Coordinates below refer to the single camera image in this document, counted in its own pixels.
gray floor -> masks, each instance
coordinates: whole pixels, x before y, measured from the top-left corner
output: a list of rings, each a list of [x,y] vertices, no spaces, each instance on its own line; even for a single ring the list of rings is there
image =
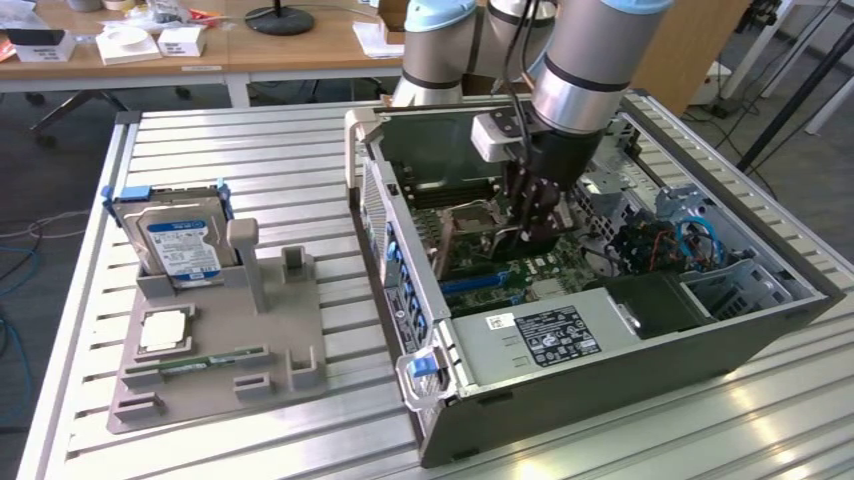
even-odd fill
[[[735,66],[751,41],[752,35],[733,36],[721,56],[725,65]],[[771,45],[757,62],[753,75],[764,66],[764,62],[773,58],[781,45],[781,42]],[[741,151],[749,146],[815,63],[808,57],[797,62],[773,98],[757,102],[760,115],[747,115],[744,118],[731,136]],[[788,128],[811,114],[820,101],[832,94],[845,79],[843,73],[831,73]],[[356,85],[356,97],[369,98],[372,86],[364,82],[357,82]],[[300,86],[296,82],[281,85],[264,84],[257,88],[273,97],[298,103],[308,97],[308,86],[301,86],[301,90]],[[224,87],[198,86],[192,87],[190,91],[193,96],[188,101],[176,100],[168,88],[123,90],[115,92],[115,95],[132,109],[138,110],[220,108],[228,105]],[[66,95],[46,94],[47,106],[57,105]],[[349,96],[349,82],[321,83],[320,101],[344,101]],[[272,101],[273,98],[260,98],[258,104]],[[53,150],[43,150],[33,145],[26,134],[26,126],[46,111],[47,106],[30,107],[19,94],[6,94],[0,104],[0,145],[3,146],[0,158],[0,192],[6,205],[13,202],[15,206],[14,209],[0,210],[0,234],[22,226],[2,222],[30,220],[86,208],[97,188],[113,112],[101,102],[82,107],[50,129],[49,133],[58,139],[58,146]],[[854,150],[849,129],[852,107],[854,99],[827,123],[820,136],[797,134],[761,168],[761,174],[776,191],[781,204],[848,258],[854,258],[854,233],[845,228],[843,219],[851,218],[849,210],[854,207],[849,187],[854,181],[854,158],[849,154]],[[703,119],[708,117],[699,109],[691,109],[691,114]],[[728,130],[736,117],[716,122]],[[709,123],[689,125],[712,145],[720,140],[723,135]],[[729,160],[737,160],[728,145],[720,150]],[[46,233],[69,231],[79,226],[81,220],[57,224]],[[23,248],[30,240],[0,239],[0,245]],[[73,273],[78,242],[79,237],[45,240],[39,248],[41,264],[37,275],[13,294],[0,297],[0,318],[13,324],[19,332],[34,378],[33,399],[15,420],[7,422],[5,412],[19,405],[25,393],[21,363],[9,345],[5,355],[0,358],[0,427],[9,423],[26,425],[31,415],[34,395],[46,368],[65,291]],[[14,261],[15,255],[0,253],[0,271],[5,271]],[[13,278],[6,279],[0,284],[0,291],[13,282]],[[23,441],[22,434],[0,433],[0,479],[13,478]]]

power supply label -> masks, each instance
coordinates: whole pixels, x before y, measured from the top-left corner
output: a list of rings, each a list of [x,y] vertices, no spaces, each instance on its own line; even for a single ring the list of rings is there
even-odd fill
[[[216,248],[204,242],[206,234],[202,220],[148,225],[162,268],[177,280],[204,280],[218,274]]]
[[[540,367],[601,351],[575,307],[516,317],[514,321],[533,361]]]

green circuit board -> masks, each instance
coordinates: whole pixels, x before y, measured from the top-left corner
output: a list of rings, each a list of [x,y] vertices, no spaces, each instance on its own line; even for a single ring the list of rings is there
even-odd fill
[[[484,268],[494,272],[492,275],[504,275],[504,281],[500,286],[445,294],[453,317],[579,292],[596,278],[579,245],[568,236],[560,239],[550,253],[520,260],[492,263],[464,246],[454,250],[454,256],[461,259],[462,266],[474,270],[477,265],[485,264]]]
[[[413,210],[412,217],[425,250],[437,249],[442,228],[440,211]],[[509,261],[490,260],[480,242],[480,235],[476,234],[454,238],[448,254],[449,267],[440,285],[477,282],[480,279],[488,282],[498,277],[500,285],[444,293],[453,317],[579,292],[596,278],[580,244],[571,234],[559,239],[546,254]]]

aluminum extrusion table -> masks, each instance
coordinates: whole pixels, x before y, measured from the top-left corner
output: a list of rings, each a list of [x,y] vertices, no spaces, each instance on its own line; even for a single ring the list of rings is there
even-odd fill
[[[852,267],[651,99],[649,118],[841,289]],[[18,478],[854,478],[854,301],[735,372],[456,464],[417,467],[344,200],[344,112],[373,103],[145,113],[115,125],[101,184],[224,177],[258,256],[304,244],[317,260],[329,392],[272,411],[123,435],[106,429],[136,256],[93,214]],[[653,144],[643,159],[687,180]]]

cable on floor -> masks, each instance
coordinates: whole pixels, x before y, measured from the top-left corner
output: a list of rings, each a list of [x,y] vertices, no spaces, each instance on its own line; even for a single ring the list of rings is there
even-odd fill
[[[29,223],[30,225],[33,225],[33,222],[30,221],[9,221],[9,222],[2,222],[2,223]],[[38,225],[37,223],[35,225],[35,241],[33,242],[31,246],[29,247],[29,250],[31,250],[33,252],[38,253],[38,247],[41,246],[41,225]],[[11,275],[22,266],[23,264],[29,261],[29,259],[31,258],[31,255],[29,255],[29,252],[26,252],[23,254],[23,256],[19,258],[19,260],[17,261],[17,263],[14,265],[11,265],[11,267],[2,272],[2,274],[0,274],[0,282],[2,280],[6,279],[6,277],[9,275]]]
[[[46,217],[46,218],[41,218],[38,220],[35,220],[34,222],[31,222],[29,224],[29,227],[26,227],[23,230],[18,230],[17,232],[10,232],[10,233],[2,233],[0,234],[0,238],[14,238],[14,237],[19,237],[22,235],[29,235],[31,238],[37,238],[38,236],[41,236],[41,238],[43,240],[54,240],[58,238],[67,238],[67,237],[74,237],[77,235],[81,235],[85,233],[85,229],[81,230],[75,230],[73,232],[66,232],[66,233],[59,233],[59,234],[54,234],[54,235],[43,235],[43,233],[41,232],[41,229],[49,225],[50,223],[66,219],[66,218],[71,218],[71,217],[78,217],[82,215],[87,215],[89,211],[87,210],[77,210],[77,211],[71,211],[71,212],[62,212],[58,215],[54,215],[51,217]]]
[[[2,327],[2,331],[5,335],[11,340],[11,345],[14,350],[17,351],[17,356],[21,359],[21,368],[23,370],[23,398],[21,402],[17,404],[11,410],[0,415],[0,425],[3,427],[7,426],[9,421],[14,420],[21,413],[26,410],[29,403],[31,401],[31,369],[29,368],[29,360],[26,359],[26,353],[23,352],[23,345],[21,343],[21,337],[17,334],[17,329],[9,324],[2,318],[0,318],[0,327]]]
[[[23,274],[23,276],[11,284],[10,287],[0,289],[0,297],[7,295],[14,290],[21,288],[21,286],[29,281],[29,279],[35,275],[35,271],[38,270],[38,254],[29,250],[27,248],[11,248],[11,247],[0,247],[0,252],[10,252],[10,253],[25,253],[27,258],[31,259],[29,262],[29,270]]]

